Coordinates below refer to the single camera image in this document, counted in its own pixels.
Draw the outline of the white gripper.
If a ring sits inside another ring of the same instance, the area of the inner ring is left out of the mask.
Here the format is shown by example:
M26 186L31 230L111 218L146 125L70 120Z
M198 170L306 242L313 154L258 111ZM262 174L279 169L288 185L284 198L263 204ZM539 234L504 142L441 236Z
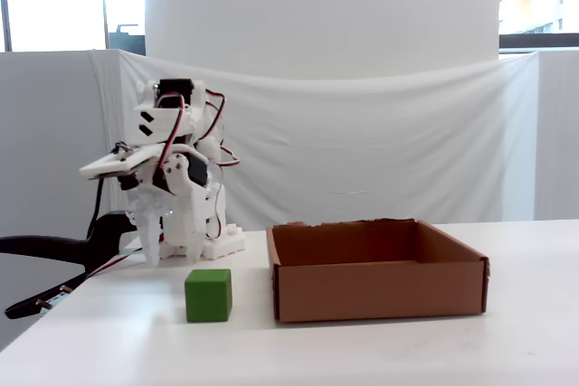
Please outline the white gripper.
M162 144L139 148L137 162L118 177L127 196L126 215L153 268L160 260L161 218L165 242L192 263L201 257L206 235L209 161L187 145L170 146L166 156L163 149Z

